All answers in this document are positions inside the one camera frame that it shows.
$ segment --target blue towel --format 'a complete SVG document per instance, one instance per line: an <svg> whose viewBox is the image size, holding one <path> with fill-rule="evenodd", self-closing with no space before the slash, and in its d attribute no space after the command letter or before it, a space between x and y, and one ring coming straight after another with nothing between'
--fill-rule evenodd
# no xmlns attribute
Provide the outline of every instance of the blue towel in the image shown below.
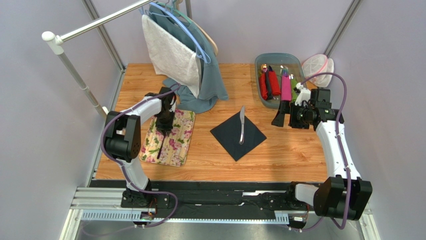
<svg viewBox="0 0 426 240"><path fill-rule="evenodd" d="M149 8L149 11L151 13L164 15L160 9L153 6ZM194 42L179 26L172 22L173 20L170 20L168 17L157 16L155 14L151 14L150 17L154 20L154 22L185 44L189 49L197 52ZM188 28L189 32L194 36L201 48L204 49L205 53L211 59L210 63L205 63L201 59L202 77L198 98L195 98L186 86L180 87L176 93L179 95L180 99L180 104L177 106L178 109L193 111L196 114L199 114L212 109L218 99L228 100L229 96L225 88L224 81L222 80L218 60L216 59L212 45L195 24L188 22L182 23ZM175 84L176 81L171 78L167 78L163 81L163 83L167 87L170 87Z"/></svg>

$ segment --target silver knife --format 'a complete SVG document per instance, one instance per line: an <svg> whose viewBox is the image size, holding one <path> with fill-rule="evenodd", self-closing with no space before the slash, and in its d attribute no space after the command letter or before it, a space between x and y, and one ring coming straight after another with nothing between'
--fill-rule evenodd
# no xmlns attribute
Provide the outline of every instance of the silver knife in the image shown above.
<svg viewBox="0 0 426 240"><path fill-rule="evenodd" d="M241 111L239 112L239 119L241 120L241 136L239 137L239 144L244 143L244 118L246 114L246 106L242 106Z"/></svg>

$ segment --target gray plastic container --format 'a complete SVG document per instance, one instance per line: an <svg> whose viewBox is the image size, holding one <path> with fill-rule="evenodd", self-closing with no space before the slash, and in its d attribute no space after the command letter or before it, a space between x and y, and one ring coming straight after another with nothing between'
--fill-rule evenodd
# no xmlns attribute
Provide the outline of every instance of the gray plastic container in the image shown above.
<svg viewBox="0 0 426 240"><path fill-rule="evenodd" d="M263 105L271 109L278 109L280 107L279 99L264 100L261 95L261 88L259 85L259 77L262 73L262 65L271 66L276 73L278 78L279 86L281 87L281 76L283 74L283 67L288 67L289 74L293 74L295 81L292 82L292 85L296 82L302 82L305 79L303 75L302 66L300 61L293 55L288 53L264 53L256 57L254 61L254 70L256 74L256 84L257 84L257 94L259 95L260 101ZM294 90L292 91L293 99L297 98Z"/></svg>

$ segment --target floral cloth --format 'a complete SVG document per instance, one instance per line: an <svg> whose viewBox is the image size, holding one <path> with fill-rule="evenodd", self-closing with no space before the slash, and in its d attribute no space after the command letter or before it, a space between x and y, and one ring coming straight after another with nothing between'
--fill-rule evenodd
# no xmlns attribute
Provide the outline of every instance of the floral cloth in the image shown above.
<svg viewBox="0 0 426 240"><path fill-rule="evenodd" d="M180 167L187 159L193 133L195 113L176 109L174 112L173 129L165 137L159 159L157 156L163 142L163 134L156 129L156 117L152 117L144 145L140 150L141 161Z"/></svg>

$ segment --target black napkin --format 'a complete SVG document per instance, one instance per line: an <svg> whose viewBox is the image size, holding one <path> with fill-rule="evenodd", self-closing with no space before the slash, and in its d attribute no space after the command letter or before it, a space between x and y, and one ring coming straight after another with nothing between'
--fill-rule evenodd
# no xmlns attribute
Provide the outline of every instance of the black napkin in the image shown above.
<svg viewBox="0 0 426 240"><path fill-rule="evenodd" d="M266 136L245 116L244 143L239 143L241 136L239 112L210 130L210 132L235 161L238 161L266 140Z"/></svg>

